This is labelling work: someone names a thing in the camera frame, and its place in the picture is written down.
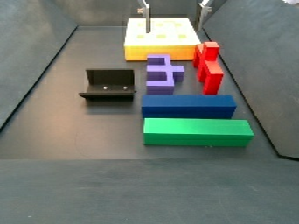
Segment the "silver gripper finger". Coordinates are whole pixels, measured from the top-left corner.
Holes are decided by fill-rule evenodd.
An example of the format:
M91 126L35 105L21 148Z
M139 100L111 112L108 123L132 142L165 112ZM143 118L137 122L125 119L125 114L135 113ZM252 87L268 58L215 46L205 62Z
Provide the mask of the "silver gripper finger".
M197 30L201 29L204 18L207 17L208 13L211 12L211 3L213 0L201 0L199 3L199 23L197 23Z
M145 0L137 0L140 7L137 8L137 13L143 15L145 20L145 32L151 32L151 6Z

